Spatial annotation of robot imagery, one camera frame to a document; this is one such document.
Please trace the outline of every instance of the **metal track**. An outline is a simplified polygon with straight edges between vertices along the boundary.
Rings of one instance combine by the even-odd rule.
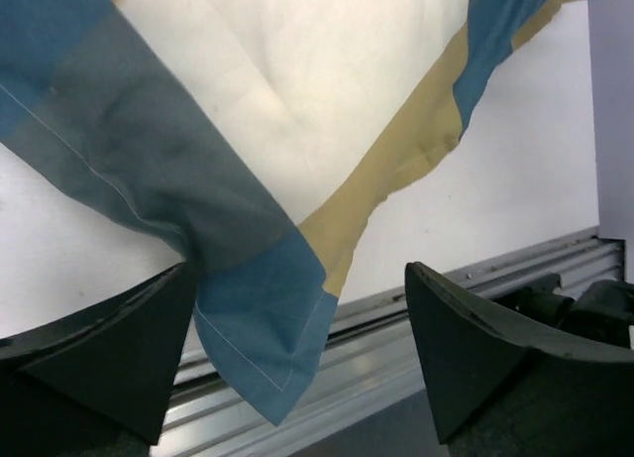
[[[481,296],[504,294],[546,273],[579,296],[621,280],[623,250],[594,230],[447,274]],[[205,360],[183,364],[154,457],[287,456],[424,388],[402,288],[340,307],[319,372],[280,427],[267,423]]]

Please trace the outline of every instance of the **black plastic part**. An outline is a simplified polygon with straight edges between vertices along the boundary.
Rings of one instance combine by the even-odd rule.
[[[547,274],[494,301],[540,323],[558,326],[575,303],[553,293],[560,281],[558,274]]]
[[[438,282],[416,266],[407,267],[409,319],[436,432],[440,442],[446,443],[521,363],[527,350],[482,333],[469,320],[457,319],[450,303],[468,292],[446,280],[443,286],[448,290],[440,289]]]
[[[63,326],[12,337],[0,361],[0,451],[54,456],[157,443],[197,281],[181,264]]]
[[[623,282],[593,284],[571,307],[560,328],[591,340],[630,348],[634,325],[634,286]]]
[[[634,455],[631,350],[540,323],[422,264],[407,266],[405,284],[452,456]]]

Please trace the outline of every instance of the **white backdrop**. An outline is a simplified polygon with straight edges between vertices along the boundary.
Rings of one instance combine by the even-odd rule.
[[[598,222],[586,4],[501,66],[460,146],[371,217],[342,301]],[[56,320],[178,262],[162,241],[63,196],[0,146],[0,337]]]
[[[370,218],[341,302],[598,225],[587,3],[501,65],[462,142]]]

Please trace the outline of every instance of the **stitching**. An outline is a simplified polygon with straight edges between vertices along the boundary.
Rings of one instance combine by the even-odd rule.
[[[49,132],[53,133],[62,143],[64,143],[69,150],[71,150],[73,153],[75,153],[77,155],[77,157],[86,165],[86,167],[92,171],[92,173],[99,177],[102,181],[104,181],[106,184],[108,184],[110,187],[112,187],[115,191],[117,191],[119,193],[119,195],[122,197],[122,199],[125,201],[125,203],[128,205],[128,207],[130,208],[130,210],[132,211],[132,213],[135,215],[135,217],[137,219],[139,219],[141,222],[143,222],[146,225],[149,225],[151,227],[155,227],[155,225],[144,219],[143,217],[141,217],[137,211],[135,210],[134,207],[132,207],[132,204],[130,203],[130,201],[128,200],[128,198],[124,195],[124,193],[117,187],[115,186],[112,182],[110,182],[106,177],[104,177],[102,174],[100,174],[99,172],[97,172],[96,170],[93,169],[93,167],[88,163],[87,160],[84,159],[84,157],[82,155],[79,154],[79,152],[73,148],[69,142],[67,142],[58,132],[56,132],[53,128],[51,128],[42,118],[40,118],[38,115],[36,115],[35,112],[33,112],[32,110],[29,109],[29,107],[27,107],[24,103],[22,103],[13,93],[11,93],[1,82],[0,82],[0,89],[2,89],[14,102],[16,102],[18,105],[20,105],[24,110],[26,110],[33,118],[35,118],[43,127],[45,127],[47,130],[49,130]],[[178,229],[178,228],[173,228],[173,230],[176,232],[176,234],[178,234],[184,241],[185,244],[187,244],[187,240],[184,236],[184,234]]]
[[[242,358],[243,358],[243,359],[244,359],[247,363],[249,363],[249,364],[250,364],[251,366],[253,366],[256,370],[258,370],[258,371],[259,371],[259,372],[260,372],[260,373],[261,373],[261,374],[262,374],[265,378],[267,378],[267,379],[268,379],[268,380],[269,380],[269,381],[270,381],[270,382],[271,382],[271,383],[272,383],[272,384],[273,384],[273,385],[277,388],[277,390],[278,390],[278,391],[284,391],[284,388],[281,388],[280,386],[278,386],[278,385],[277,385],[277,383],[276,383],[274,380],[272,380],[272,379],[270,378],[270,376],[269,376],[267,373],[265,373],[263,370],[261,370],[261,369],[258,367],[258,365],[256,365],[253,361],[251,361],[249,358],[247,358],[245,355],[243,355],[243,354],[242,354],[242,352],[241,352],[238,348],[236,348],[236,346],[235,346],[235,345],[234,345],[231,341],[229,341],[229,340],[227,339],[227,337],[226,337],[225,335],[223,335],[223,334],[220,332],[220,330],[219,330],[218,328],[216,328],[216,327],[215,327],[215,326],[211,323],[211,321],[209,321],[209,320],[207,319],[207,317],[206,317],[205,315],[203,315],[203,314],[202,314],[202,311],[200,311],[200,307],[198,306],[198,300],[196,300],[196,304],[194,305],[194,310],[195,310],[195,311],[196,311],[196,312],[200,315],[200,317],[201,317],[203,320],[205,320],[205,322],[206,322],[209,326],[211,326],[211,327],[213,328],[213,330],[214,330],[214,331],[218,334],[218,336],[220,336],[223,340],[225,340],[225,341],[227,342],[227,344],[228,344],[229,346],[231,346],[234,350],[236,350],[236,353],[238,353],[240,356],[242,356]]]
[[[304,334],[306,333],[306,330],[308,329],[308,325],[312,321],[313,315],[315,314],[315,311],[317,311],[317,308],[319,308],[321,300],[322,300],[322,298],[324,297],[325,294],[326,294],[326,291],[322,289],[321,290],[321,295],[319,295],[319,299],[315,303],[315,306],[313,307],[313,310],[310,312],[310,315],[308,315],[308,319],[306,320],[306,324],[304,325],[304,329],[301,330],[301,335],[299,335],[299,340],[297,340],[297,348],[295,348],[295,351],[293,352],[293,354],[290,357],[290,371],[288,372],[288,377],[286,378],[286,382],[284,383],[284,386],[282,386],[282,388],[281,388],[282,391],[284,389],[286,389],[286,386],[290,382],[291,376],[293,376],[293,371],[295,370],[295,367],[293,366],[294,363],[295,363],[295,355],[297,354],[297,350],[299,350],[299,346],[301,345],[301,342],[304,339]]]
[[[317,308],[319,308],[319,305],[323,299],[323,297],[326,295],[326,291],[322,290],[321,295],[319,296],[319,299],[317,300],[317,302],[315,303],[315,306],[313,307],[312,311],[310,312],[310,315],[308,316],[308,319],[306,320],[306,324],[304,325],[304,329],[301,332],[301,335],[299,336],[299,340],[297,341],[297,348],[295,348],[295,351],[293,352],[293,354],[290,357],[290,371],[288,372],[288,376],[286,377],[286,381],[284,382],[283,386],[278,385],[264,370],[262,370],[260,367],[258,367],[258,365],[256,365],[253,361],[251,361],[249,358],[247,358],[231,341],[229,341],[229,339],[223,335],[220,330],[218,330],[218,328],[216,328],[208,319],[207,317],[202,313],[202,311],[200,310],[200,307],[198,306],[198,300],[196,300],[196,303],[194,305],[194,311],[196,311],[196,313],[198,313],[200,315],[200,317],[205,320],[205,323],[207,323],[209,326],[211,326],[211,328],[213,328],[213,330],[218,334],[218,336],[220,336],[229,346],[231,346],[236,353],[238,353],[247,363],[249,363],[251,366],[253,366],[256,370],[258,370],[258,372],[260,374],[262,374],[268,381],[270,381],[275,388],[278,391],[283,392],[286,389],[286,386],[288,386],[288,383],[290,383],[290,379],[293,375],[293,364],[295,361],[295,355],[297,354],[297,350],[299,349],[299,345],[301,344],[304,335],[306,334],[306,330],[308,329],[308,325],[310,324],[310,322],[312,321],[312,318],[315,314],[315,311],[317,310]]]

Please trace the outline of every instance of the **white wall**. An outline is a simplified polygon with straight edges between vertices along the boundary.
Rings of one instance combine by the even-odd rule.
[[[624,239],[634,281],[634,0],[589,4],[596,161],[602,237]]]
[[[370,219],[342,301],[597,224],[584,3],[493,76],[458,149]],[[178,262],[162,241],[63,196],[0,148],[0,337],[53,321]]]
[[[587,3],[493,74],[458,148],[370,219],[341,302],[598,224]]]

